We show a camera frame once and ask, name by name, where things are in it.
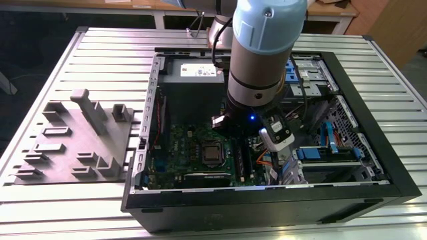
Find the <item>open pc tower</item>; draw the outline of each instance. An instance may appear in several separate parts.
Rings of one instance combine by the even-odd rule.
[[[121,203],[149,232],[338,223],[420,195],[333,53],[292,52],[282,66],[276,104],[294,141],[274,170],[257,135],[212,130],[228,69],[209,54],[156,48]],[[217,55],[226,66],[229,51]]]

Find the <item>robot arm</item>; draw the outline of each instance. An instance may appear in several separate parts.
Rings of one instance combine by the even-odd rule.
[[[258,135],[269,151],[277,152],[293,141],[293,135],[272,101],[284,81],[284,66],[293,43],[302,30],[306,0],[162,1],[181,8],[232,16],[228,101],[225,117],[214,124],[234,126],[256,113],[264,126]]]

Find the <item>slotted aluminum table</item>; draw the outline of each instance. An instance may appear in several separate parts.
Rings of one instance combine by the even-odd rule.
[[[152,236],[120,212],[124,183],[13,185],[14,165],[34,144],[46,120],[49,100],[69,101],[73,88],[86,88],[104,108],[124,103],[136,110],[128,148],[136,148],[154,47],[204,48],[184,30],[78,28],[0,159],[0,237],[116,239]],[[188,239],[416,239],[427,236],[427,113],[413,90],[373,41],[360,36],[301,34],[296,51],[334,52],[422,196],[374,210],[341,224],[178,232]],[[126,152],[129,162],[133,152]]]

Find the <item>floor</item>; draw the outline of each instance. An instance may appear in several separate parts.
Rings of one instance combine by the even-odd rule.
[[[192,17],[164,19],[169,29],[184,29]],[[202,28],[212,18],[205,18]],[[11,79],[15,95],[0,91],[0,155],[5,150],[47,75],[78,26],[154,28],[150,16],[0,11],[0,72]],[[427,99],[427,58],[418,53],[401,70]]]

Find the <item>wooden table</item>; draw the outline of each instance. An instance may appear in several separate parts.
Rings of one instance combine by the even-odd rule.
[[[196,16],[193,9],[181,9],[160,0],[130,0],[105,3],[104,0],[1,0],[0,10],[22,12],[152,15],[157,29],[165,29],[164,16]],[[341,35],[357,10],[314,2],[308,8],[308,21],[336,22],[332,34]]]
[[[342,9],[333,3],[324,4],[316,1],[308,8],[308,21],[336,22],[330,34],[342,35],[352,19],[358,15],[354,7],[348,4]]]

